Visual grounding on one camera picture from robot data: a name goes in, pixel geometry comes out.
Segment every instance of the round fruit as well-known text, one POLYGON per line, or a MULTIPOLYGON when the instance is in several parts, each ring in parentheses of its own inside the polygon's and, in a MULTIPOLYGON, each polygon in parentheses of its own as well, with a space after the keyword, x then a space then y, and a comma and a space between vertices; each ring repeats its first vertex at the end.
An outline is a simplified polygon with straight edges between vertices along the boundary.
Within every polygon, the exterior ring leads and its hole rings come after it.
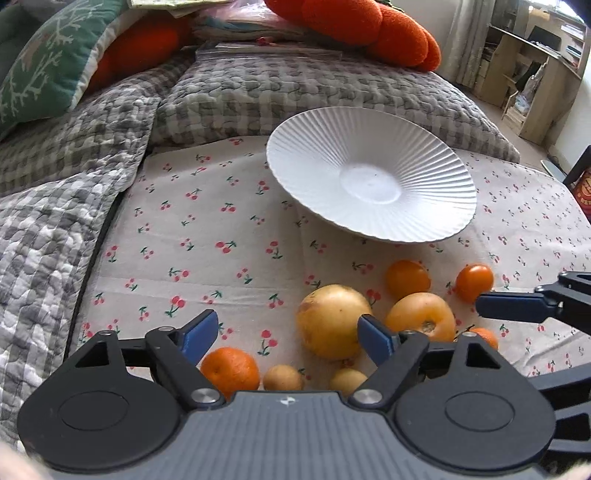
POLYGON ((491 347, 495 350, 499 349, 499 339, 496 337, 495 333, 488 328, 481 328, 475 327, 470 329, 471 332, 477 333, 480 335, 486 343, 488 343, 491 347))
POLYGON ((357 321, 371 307, 361 293, 327 285, 302 300, 296 314, 304 346, 321 358, 344 360, 359 353, 357 321))
POLYGON ((289 365, 276 365, 267 370, 262 378, 262 386, 268 391, 302 390, 304 377, 289 365))
POLYGON ((425 268, 410 260, 400 260, 386 270, 386 285, 396 301, 411 293, 429 291, 431 278, 425 268))
POLYGON ((201 373, 229 399, 238 390, 258 390, 258 367, 248 353, 225 346, 206 355, 201 373))
POLYGON ((330 380, 329 388, 341 392, 347 398, 367 379, 363 373, 353 368, 341 368, 330 380))
POLYGON ((467 303, 474 303, 478 295, 490 291, 494 282, 495 275, 488 265, 466 265, 457 275, 456 295, 467 303))
POLYGON ((436 342, 452 342, 456 320, 449 305, 433 293, 413 293, 395 303, 384 322, 393 332, 416 330, 436 342))

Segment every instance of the bed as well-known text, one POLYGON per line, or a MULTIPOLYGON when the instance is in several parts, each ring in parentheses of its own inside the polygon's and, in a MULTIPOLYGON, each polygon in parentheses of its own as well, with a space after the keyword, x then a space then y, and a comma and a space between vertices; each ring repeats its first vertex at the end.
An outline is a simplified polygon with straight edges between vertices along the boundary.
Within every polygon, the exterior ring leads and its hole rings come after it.
POLYGON ((580 332, 478 319, 448 292, 468 261, 493 265, 497 288, 525 290, 589 266, 589 224, 570 193, 518 162, 496 126, 437 75, 353 57, 181 55, 26 125, 0 144, 0 436, 18 441, 22 402, 97 330, 141 336, 208 307, 222 322, 219 345, 252 353, 263 371, 293 364, 310 388, 326 388, 338 365, 300 348, 295 306, 319 285, 343 283, 381 317, 391 304, 381 275, 397 258, 425 263, 458 330, 497 330, 522 373, 583 362, 580 332), (267 169, 266 136, 329 105, 403 116, 455 148, 479 188, 469 227, 398 247, 337 231, 296 205, 267 169), (140 169, 147 149, 155 154, 140 169))

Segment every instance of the gray ridged panel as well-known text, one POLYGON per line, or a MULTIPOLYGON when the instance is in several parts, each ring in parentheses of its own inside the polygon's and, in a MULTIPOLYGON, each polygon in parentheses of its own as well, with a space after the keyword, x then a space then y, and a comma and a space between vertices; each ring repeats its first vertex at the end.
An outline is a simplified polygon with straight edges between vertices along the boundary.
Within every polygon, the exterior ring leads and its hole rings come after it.
MULTIPOLYGON (((380 414, 352 410, 335 392, 238 393, 220 410, 189 415, 178 436, 143 463, 92 477, 62 472, 52 476, 56 480, 465 478, 415 457, 380 414)), ((511 478, 541 480, 544 475, 532 468, 511 478)))

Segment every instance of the plate center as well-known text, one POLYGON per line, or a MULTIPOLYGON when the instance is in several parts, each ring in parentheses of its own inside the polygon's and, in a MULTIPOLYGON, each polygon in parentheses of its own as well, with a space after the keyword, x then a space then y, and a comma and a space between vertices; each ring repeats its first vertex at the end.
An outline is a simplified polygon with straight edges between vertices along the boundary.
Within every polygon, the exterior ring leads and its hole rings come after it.
POLYGON ((391 203, 402 193, 392 174, 368 163, 344 166, 340 183, 348 193, 369 203, 391 203))

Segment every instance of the floor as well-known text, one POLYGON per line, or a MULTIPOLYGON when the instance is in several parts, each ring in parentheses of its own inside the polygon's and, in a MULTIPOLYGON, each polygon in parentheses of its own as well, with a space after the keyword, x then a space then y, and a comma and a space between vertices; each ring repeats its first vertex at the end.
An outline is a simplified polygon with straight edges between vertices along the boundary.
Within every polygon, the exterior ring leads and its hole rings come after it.
POLYGON ((541 146, 535 145, 519 137, 511 128, 501 122, 503 111, 490 103, 483 102, 472 95, 469 97, 485 113, 485 115, 499 128, 501 133, 515 145, 521 154, 521 163, 528 167, 545 172, 541 160, 546 158, 547 152, 541 146))

